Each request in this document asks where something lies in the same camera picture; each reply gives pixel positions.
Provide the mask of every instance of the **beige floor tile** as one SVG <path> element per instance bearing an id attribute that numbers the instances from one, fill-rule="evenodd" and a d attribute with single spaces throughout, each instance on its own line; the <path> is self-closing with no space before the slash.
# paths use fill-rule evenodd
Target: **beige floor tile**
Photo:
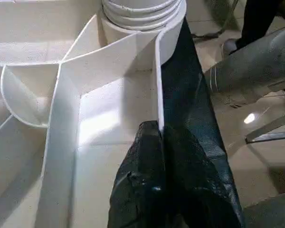
<path id="1" fill-rule="evenodd" d="M 243 207 L 285 193 L 285 140 L 242 146 L 229 164 Z"/>
<path id="2" fill-rule="evenodd" d="M 230 11 L 233 0 L 187 0 L 187 20 L 206 21 L 224 20 Z M 238 4 L 235 11 L 235 18 L 244 16 L 244 7 Z"/>
<path id="3" fill-rule="evenodd" d="M 245 144 L 246 135 L 285 115 L 284 96 L 264 97 L 238 109 L 222 104 L 214 97 L 212 104 L 229 155 L 236 153 Z"/>

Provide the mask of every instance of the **white foam board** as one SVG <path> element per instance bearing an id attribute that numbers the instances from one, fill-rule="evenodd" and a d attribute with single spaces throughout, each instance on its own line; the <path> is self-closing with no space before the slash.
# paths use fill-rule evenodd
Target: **white foam board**
<path id="1" fill-rule="evenodd" d="M 100 5 L 0 2 L 0 228 L 105 227 L 139 124 L 163 128 L 161 64 L 185 1 L 147 32 L 117 27 Z"/>

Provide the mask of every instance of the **floor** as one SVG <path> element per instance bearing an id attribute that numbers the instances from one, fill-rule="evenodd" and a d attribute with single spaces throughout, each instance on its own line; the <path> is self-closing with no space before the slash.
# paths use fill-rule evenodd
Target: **floor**
<path id="1" fill-rule="evenodd" d="M 202 35 L 219 30 L 233 0 L 187 0 L 187 20 L 192 33 Z M 220 45 L 227 38 L 240 37 L 245 0 L 240 0 L 229 29 L 218 39 L 194 39 L 203 71 L 222 60 Z M 276 17 L 269 32 L 285 27 Z M 285 114 L 285 92 L 270 93 L 256 103 L 227 111 L 212 100 L 243 207 L 285 192 L 285 140 L 247 145 L 245 136 Z M 285 125 L 275 132 L 285 131 Z"/>

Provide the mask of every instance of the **person's leg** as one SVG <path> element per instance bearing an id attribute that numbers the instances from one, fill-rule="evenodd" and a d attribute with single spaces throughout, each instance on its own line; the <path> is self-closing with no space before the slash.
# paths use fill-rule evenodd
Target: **person's leg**
<path id="1" fill-rule="evenodd" d="M 266 34 L 281 2 L 282 0 L 247 0 L 242 37 L 236 42 L 238 49 Z"/>

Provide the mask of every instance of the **shoe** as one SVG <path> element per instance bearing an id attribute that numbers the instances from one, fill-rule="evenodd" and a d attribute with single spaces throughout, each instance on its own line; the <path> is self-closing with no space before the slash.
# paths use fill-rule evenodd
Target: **shoe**
<path id="1" fill-rule="evenodd" d="M 228 39 L 222 44 L 222 56 L 223 58 L 227 58 L 230 54 L 237 50 L 236 45 L 237 39 Z"/>

